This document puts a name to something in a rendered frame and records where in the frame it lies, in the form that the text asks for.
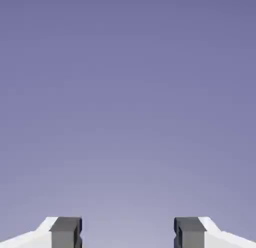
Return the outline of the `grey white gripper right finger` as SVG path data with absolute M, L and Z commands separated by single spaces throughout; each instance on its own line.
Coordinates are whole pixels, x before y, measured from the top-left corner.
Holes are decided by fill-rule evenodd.
M 208 216 L 175 217 L 174 248 L 256 248 L 256 241 L 222 231 Z

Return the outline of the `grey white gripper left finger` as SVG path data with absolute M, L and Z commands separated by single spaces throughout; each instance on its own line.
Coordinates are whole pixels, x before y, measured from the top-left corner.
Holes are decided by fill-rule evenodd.
M 83 248 L 81 217 L 48 216 L 37 229 L 0 242 L 0 248 Z

